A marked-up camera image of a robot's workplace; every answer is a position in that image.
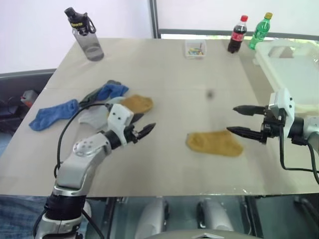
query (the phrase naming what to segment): blue sock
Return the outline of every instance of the blue sock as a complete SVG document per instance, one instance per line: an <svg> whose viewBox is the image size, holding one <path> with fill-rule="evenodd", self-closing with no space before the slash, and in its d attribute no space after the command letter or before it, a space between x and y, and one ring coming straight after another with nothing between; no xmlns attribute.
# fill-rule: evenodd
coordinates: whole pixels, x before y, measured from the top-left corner
<svg viewBox="0 0 319 239"><path fill-rule="evenodd" d="M115 98L118 96L123 96L129 88L124 85L115 85L106 83L102 89L99 91L96 100L104 101L108 97Z"/></svg>
<svg viewBox="0 0 319 239"><path fill-rule="evenodd" d="M78 110L79 103L75 99L50 108L39 109L29 126L35 131L41 131L58 120L71 118Z"/></svg>

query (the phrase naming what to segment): red bottle label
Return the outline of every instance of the red bottle label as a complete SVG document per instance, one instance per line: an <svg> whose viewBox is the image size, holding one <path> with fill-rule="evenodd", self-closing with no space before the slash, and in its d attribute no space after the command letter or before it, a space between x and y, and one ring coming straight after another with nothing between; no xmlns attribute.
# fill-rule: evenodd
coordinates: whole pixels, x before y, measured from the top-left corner
<svg viewBox="0 0 319 239"><path fill-rule="evenodd" d="M244 34L233 32L231 34L231 39L233 39L235 41L243 41L244 40Z"/></svg>

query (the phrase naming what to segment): water bottle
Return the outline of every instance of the water bottle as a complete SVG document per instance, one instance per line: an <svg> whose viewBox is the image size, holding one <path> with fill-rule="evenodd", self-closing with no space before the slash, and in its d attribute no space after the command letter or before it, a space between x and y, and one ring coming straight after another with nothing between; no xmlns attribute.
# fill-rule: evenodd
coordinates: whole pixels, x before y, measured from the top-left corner
<svg viewBox="0 0 319 239"><path fill-rule="evenodd" d="M65 14L72 26L72 33L90 61L99 61L104 57L103 50L96 37L96 28L87 13L80 14L72 7Z"/></svg>
<svg viewBox="0 0 319 239"><path fill-rule="evenodd" d="M272 16L273 14L271 12L268 12L264 17L264 20L258 23L253 38L249 43L249 47L251 49L255 49L256 44L258 42L262 42L267 36L267 33L270 29L270 19L272 18Z"/></svg>

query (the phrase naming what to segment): sock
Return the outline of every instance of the sock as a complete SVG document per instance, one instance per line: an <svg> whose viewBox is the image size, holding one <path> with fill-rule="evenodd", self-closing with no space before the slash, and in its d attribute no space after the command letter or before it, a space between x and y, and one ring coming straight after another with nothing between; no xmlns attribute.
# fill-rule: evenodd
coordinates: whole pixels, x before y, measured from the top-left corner
<svg viewBox="0 0 319 239"><path fill-rule="evenodd" d="M75 99L50 108L39 109L29 126L35 131L41 131L58 120L71 118L78 110L79 104Z"/></svg>
<svg viewBox="0 0 319 239"><path fill-rule="evenodd" d="M103 88L105 88L106 85L108 85L108 84L116 85L116 86L119 86L119 87L113 87L113 89L104 89L103 90ZM125 92L122 92L122 91L124 91L126 88L127 88L126 86L121 86L121 82L114 81L114 80L108 80L107 83L104 86L102 86L100 88L97 88L96 90L92 91L87 96L85 96L83 98L83 100L81 100L79 105L80 105L81 108L83 108L83 107L85 107L85 106L87 106L89 104L94 103L97 100L99 100L99 101L106 100L109 97L109 95L112 93L112 91L114 91L114 92L113 92L111 98L114 98L114 97L117 97L117 96L123 96L123 94L128 90L128 88L127 88L127 90Z"/></svg>
<svg viewBox="0 0 319 239"><path fill-rule="evenodd" d="M129 88L124 85L105 84L96 96L96 100L104 101L108 97L111 99L117 96L123 96Z"/></svg>
<svg viewBox="0 0 319 239"><path fill-rule="evenodd" d="M106 103L118 104L125 97L115 97ZM109 111L105 106L93 107L92 109L86 110L79 118L79 123L87 123L94 129L101 129L107 126Z"/></svg>
<svg viewBox="0 0 319 239"><path fill-rule="evenodd" d="M126 98L121 102L121 105L129 108L133 113L145 113L153 107L153 101L151 98L133 95Z"/></svg>
<svg viewBox="0 0 319 239"><path fill-rule="evenodd" d="M225 130L219 132L190 133L186 144L196 152L219 154L224 156L239 156L243 147L232 134Z"/></svg>

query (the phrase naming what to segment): black bottle cap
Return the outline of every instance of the black bottle cap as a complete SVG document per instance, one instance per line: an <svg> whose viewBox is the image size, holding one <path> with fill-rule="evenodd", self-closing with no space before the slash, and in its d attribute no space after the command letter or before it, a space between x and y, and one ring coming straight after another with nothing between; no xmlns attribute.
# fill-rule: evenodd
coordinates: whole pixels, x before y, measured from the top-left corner
<svg viewBox="0 0 319 239"><path fill-rule="evenodd" d="M72 17L76 14L76 11L72 7L67 8L64 12L68 17Z"/></svg>

